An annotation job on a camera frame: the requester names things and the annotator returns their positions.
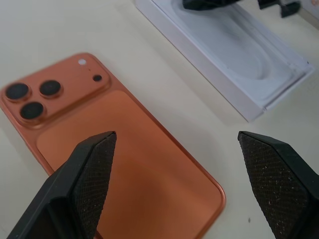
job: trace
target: white box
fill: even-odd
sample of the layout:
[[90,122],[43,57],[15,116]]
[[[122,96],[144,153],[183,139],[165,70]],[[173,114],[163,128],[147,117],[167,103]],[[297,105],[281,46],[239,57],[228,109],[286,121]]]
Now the white box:
[[275,106],[314,68],[239,5],[185,10],[182,0],[137,8],[247,120]]

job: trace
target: white table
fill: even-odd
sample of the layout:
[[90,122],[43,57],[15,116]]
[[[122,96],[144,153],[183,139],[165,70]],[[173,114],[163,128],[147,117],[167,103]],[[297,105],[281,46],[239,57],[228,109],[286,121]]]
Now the white table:
[[[241,4],[319,69],[319,31],[297,15],[280,19],[278,7],[260,11],[256,0]],[[120,79],[223,186],[227,205],[207,239],[274,238],[251,190],[239,130],[291,144],[319,172],[318,72],[248,124],[133,0],[2,1],[0,30],[1,87],[84,51]],[[5,238],[47,175],[2,112],[0,127],[0,238]]]

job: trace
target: orange smartphone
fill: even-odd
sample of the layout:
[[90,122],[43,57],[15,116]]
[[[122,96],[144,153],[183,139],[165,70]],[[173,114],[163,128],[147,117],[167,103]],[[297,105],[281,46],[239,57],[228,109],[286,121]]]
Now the orange smartphone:
[[224,208],[221,186],[91,54],[8,85],[0,106],[48,174],[77,143],[116,131],[97,237],[201,238]]

